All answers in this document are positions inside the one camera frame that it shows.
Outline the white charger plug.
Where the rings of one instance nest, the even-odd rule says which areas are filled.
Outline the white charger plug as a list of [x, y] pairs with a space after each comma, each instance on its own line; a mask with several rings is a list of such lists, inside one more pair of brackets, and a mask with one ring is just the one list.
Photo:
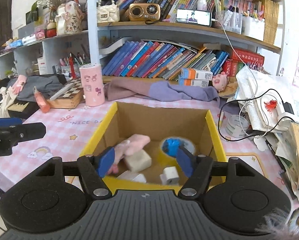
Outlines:
[[179, 174], [175, 166], [166, 167], [163, 169], [160, 179], [163, 185], [178, 185]]

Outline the blue plastic wrapper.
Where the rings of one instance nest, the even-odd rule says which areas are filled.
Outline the blue plastic wrapper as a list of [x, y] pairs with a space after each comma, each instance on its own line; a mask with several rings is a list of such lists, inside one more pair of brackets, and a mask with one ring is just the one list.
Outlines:
[[163, 141], [161, 149], [168, 156], [175, 158], [180, 144], [181, 140], [179, 138], [167, 138]]

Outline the white sponge block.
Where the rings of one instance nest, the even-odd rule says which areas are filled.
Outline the white sponge block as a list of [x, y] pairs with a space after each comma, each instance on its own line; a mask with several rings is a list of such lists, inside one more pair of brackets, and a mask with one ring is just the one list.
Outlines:
[[145, 150], [140, 150], [133, 155], [125, 156], [124, 162], [131, 172], [138, 173], [152, 165], [152, 158]]

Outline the black keyboard piano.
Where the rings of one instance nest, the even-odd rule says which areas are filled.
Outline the black keyboard piano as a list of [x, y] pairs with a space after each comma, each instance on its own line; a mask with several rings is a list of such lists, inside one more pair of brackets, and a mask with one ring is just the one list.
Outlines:
[[15, 100], [14, 103], [7, 108], [11, 118], [21, 118], [24, 120], [32, 116], [37, 110], [39, 110], [39, 106], [36, 102], [22, 100]]

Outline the pink spray bottle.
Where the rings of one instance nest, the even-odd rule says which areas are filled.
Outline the pink spray bottle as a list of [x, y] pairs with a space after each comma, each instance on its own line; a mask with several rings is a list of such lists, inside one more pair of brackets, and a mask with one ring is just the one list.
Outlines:
[[45, 100], [45, 97], [41, 94], [41, 92], [34, 86], [34, 97], [36, 103], [43, 113], [48, 113], [50, 111], [50, 106]]

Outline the clear tape roll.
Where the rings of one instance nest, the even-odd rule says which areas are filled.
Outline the clear tape roll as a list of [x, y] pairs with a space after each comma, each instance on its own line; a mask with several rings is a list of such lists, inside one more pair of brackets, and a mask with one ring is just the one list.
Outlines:
[[[168, 138], [179, 138], [181, 140], [180, 146], [184, 146], [191, 154], [196, 153], [196, 146], [194, 145], [194, 143], [192, 141], [190, 141], [186, 138], [182, 138], [182, 137], [168, 137]], [[176, 166], [177, 165], [176, 157], [175, 158], [170, 157], [162, 151], [161, 147], [162, 147], [163, 141], [160, 143], [160, 146], [159, 146], [159, 154], [158, 154], [158, 157], [157, 157], [158, 162], [161, 165]]]

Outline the pink checkered tablecloth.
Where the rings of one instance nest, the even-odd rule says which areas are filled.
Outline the pink checkered tablecloth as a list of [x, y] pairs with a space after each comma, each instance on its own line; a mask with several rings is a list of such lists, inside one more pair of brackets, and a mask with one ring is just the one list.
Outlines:
[[[216, 123], [219, 104], [216, 101], [180, 100], [160, 102], [141, 98], [125, 98], [118, 102], [134, 103], [154, 108], [192, 108], [209, 109]], [[87, 107], [79, 104], [75, 109], [51, 109], [48, 113], [40, 110], [34, 113], [25, 123], [42, 122], [46, 127], [43, 139], [21, 142], [13, 147], [13, 154], [0, 157], [0, 189], [7, 191], [27, 174], [44, 163], [43, 155], [59, 156], [65, 161], [76, 160], [88, 144], [100, 122], [104, 119], [114, 101], [105, 102], [98, 107]], [[291, 195], [280, 176], [280, 167], [272, 153], [267, 149], [261, 152], [249, 139], [240, 142], [227, 142], [221, 139], [226, 155], [234, 153], [252, 153], [262, 163], [267, 178], [284, 193]]]

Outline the pink glove on garment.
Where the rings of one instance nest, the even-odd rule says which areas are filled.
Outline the pink glove on garment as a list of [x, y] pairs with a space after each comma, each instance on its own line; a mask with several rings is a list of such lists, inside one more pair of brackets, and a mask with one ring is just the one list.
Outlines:
[[12, 86], [13, 94], [18, 95], [23, 90], [26, 81], [27, 77], [25, 75], [19, 75], [16, 82]]

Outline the white tape roll on table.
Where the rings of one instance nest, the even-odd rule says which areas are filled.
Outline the white tape roll on table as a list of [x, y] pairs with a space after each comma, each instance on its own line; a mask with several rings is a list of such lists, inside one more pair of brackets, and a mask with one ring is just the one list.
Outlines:
[[225, 127], [225, 131], [228, 135], [241, 139], [247, 135], [247, 130], [250, 124], [248, 120], [239, 115], [231, 115]]

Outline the grey folded garment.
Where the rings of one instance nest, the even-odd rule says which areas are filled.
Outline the grey folded garment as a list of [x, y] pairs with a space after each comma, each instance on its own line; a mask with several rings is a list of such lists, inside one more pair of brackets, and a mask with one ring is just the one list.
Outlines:
[[[16, 82], [17, 78], [11, 79], [7, 84], [7, 89], [13, 94], [12, 86]], [[30, 76], [27, 77], [26, 84], [24, 85], [23, 90], [15, 95], [17, 100], [27, 101], [27, 102], [35, 102], [34, 97], [34, 86], [41, 92], [41, 94], [49, 99], [56, 92], [58, 92], [61, 88], [63, 88], [63, 84], [59, 81], [56, 75], [52, 75], [49, 77], [43, 76]]]

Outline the yellow cardboard box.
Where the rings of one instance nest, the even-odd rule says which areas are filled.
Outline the yellow cardboard box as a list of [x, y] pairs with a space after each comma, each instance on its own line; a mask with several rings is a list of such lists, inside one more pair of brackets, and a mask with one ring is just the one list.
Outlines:
[[154, 108], [124, 102], [112, 104], [81, 154], [98, 155], [107, 147], [115, 146], [134, 134], [147, 135], [150, 138], [145, 151], [152, 158], [152, 165], [143, 171], [147, 182], [137, 183], [106, 176], [104, 182], [111, 192], [118, 189], [168, 189], [167, 185], [162, 185], [159, 176], [164, 168], [170, 166], [177, 168], [180, 177], [179, 185], [171, 185], [170, 189], [178, 192], [187, 178], [177, 161], [165, 155], [160, 149], [162, 142], [170, 137], [184, 138], [192, 142], [196, 148], [195, 154], [205, 154], [215, 161], [226, 161], [225, 151], [210, 110]]

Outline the wooden chess board box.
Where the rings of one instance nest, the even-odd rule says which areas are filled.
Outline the wooden chess board box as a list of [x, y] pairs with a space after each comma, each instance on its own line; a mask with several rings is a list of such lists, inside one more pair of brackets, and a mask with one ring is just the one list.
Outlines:
[[55, 109], [75, 109], [81, 102], [84, 102], [83, 99], [83, 88], [81, 85], [80, 79], [71, 80], [68, 83], [74, 82], [75, 85], [73, 88], [62, 94], [56, 100], [47, 102], [51, 108]]

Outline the white nail file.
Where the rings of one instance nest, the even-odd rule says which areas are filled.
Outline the white nail file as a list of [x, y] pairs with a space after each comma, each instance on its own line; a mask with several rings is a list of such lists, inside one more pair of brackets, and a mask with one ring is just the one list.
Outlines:
[[55, 93], [53, 96], [50, 97], [50, 101], [56, 100], [58, 97], [60, 97], [62, 94], [73, 88], [75, 85], [74, 82], [68, 83], [65, 85], [62, 89], [60, 89], [57, 93]]

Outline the white pen holder cup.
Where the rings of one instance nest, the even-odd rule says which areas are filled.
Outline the white pen holder cup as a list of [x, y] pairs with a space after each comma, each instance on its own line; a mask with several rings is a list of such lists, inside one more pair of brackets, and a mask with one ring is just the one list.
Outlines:
[[[74, 64], [73, 65], [74, 68], [74, 72], [75, 72], [75, 76], [77, 78], [80, 77], [80, 70], [79, 70], [79, 65], [78, 64]], [[61, 66], [61, 73], [66, 76], [66, 77], [72, 77], [72, 72], [71, 72], [71, 66]]]

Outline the purple and mauve cloth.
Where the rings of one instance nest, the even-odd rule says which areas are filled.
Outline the purple and mauve cloth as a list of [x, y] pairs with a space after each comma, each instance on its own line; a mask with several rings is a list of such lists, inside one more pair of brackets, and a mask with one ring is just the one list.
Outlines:
[[104, 86], [105, 97], [109, 101], [128, 98], [131, 96], [173, 102], [179, 100], [215, 101], [220, 104], [217, 90], [212, 87], [197, 87], [173, 85], [167, 81], [141, 81], [115, 78]]

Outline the lower orange blue medicine box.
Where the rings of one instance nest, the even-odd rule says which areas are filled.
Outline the lower orange blue medicine box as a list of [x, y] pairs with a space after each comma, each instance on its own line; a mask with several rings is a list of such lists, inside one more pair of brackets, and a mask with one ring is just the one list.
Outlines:
[[182, 86], [197, 86], [197, 87], [208, 87], [210, 84], [209, 80], [195, 80], [195, 79], [184, 79], [178, 78], [178, 84]]

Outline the orange blue medicine box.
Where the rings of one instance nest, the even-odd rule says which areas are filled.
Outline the orange blue medicine box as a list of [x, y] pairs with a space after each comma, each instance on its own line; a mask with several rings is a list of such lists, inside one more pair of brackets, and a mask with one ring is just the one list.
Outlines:
[[182, 68], [181, 78], [189, 80], [207, 80], [211, 81], [213, 73], [209, 70], [197, 70], [193, 68]]
[[182, 86], [197, 86], [197, 87], [208, 87], [210, 84], [209, 80], [195, 80], [195, 79], [184, 79], [178, 78], [178, 84]]

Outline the pink pig plush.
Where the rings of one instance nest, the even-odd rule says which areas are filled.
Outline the pink pig plush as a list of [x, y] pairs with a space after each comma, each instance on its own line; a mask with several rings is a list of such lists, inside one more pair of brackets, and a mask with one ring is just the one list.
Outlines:
[[212, 77], [212, 86], [218, 91], [222, 92], [227, 85], [227, 75], [225, 72], [221, 72]]

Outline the pink cylindrical tissue holder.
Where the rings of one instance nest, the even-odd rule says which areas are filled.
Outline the pink cylindrical tissue holder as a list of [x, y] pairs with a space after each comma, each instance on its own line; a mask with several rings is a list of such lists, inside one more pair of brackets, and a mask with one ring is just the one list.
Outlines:
[[100, 64], [85, 64], [80, 67], [81, 84], [86, 105], [95, 107], [105, 102], [104, 84]]

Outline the stack of papers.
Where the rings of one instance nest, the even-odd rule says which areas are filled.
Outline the stack of papers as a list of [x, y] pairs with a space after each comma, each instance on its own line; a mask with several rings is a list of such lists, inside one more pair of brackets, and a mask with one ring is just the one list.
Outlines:
[[245, 106], [254, 130], [277, 138], [276, 154], [287, 162], [288, 178], [299, 200], [299, 88], [283, 77], [248, 67], [243, 67], [236, 79], [236, 99]]

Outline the upper orange blue medicine box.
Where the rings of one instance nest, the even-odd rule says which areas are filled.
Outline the upper orange blue medicine box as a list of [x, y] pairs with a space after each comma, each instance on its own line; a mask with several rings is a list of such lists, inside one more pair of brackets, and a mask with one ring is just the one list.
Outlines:
[[193, 68], [182, 68], [181, 78], [189, 80], [207, 80], [211, 81], [213, 73], [209, 70], [197, 70]]

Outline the row of books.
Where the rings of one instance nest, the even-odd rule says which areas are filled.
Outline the row of books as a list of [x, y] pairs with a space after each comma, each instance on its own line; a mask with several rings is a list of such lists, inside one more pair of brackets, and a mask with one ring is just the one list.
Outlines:
[[192, 48], [160, 40], [117, 40], [103, 49], [102, 75], [143, 79], [179, 80], [181, 70], [206, 70], [209, 77], [225, 72], [234, 77], [244, 66], [262, 71], [264, 56], [220, 43], [205, 43]]

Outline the smartphone on shelf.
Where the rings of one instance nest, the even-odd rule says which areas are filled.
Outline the smartphone on shelf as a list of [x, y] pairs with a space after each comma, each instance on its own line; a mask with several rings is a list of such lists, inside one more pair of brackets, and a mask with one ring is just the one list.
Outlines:
[[178, 9], [176, 22], [210, 27], [211, 17], [212, 14], [209, 11]]

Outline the white quilted handbag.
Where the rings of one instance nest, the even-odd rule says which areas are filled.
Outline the white quilted handbag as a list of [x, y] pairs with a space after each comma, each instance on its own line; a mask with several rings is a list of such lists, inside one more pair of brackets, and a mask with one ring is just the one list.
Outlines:
[[119, 6], [114, 0], [98, 0], [97, 18], [99, 23], [119, 22]]

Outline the gold retro radio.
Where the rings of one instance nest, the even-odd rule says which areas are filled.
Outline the gold retro radio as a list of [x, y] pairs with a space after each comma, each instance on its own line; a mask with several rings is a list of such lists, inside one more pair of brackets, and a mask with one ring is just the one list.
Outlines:
[[155, 3], [132, 3], [128, 8], [130, 21], [159, 21], [160, 5]]

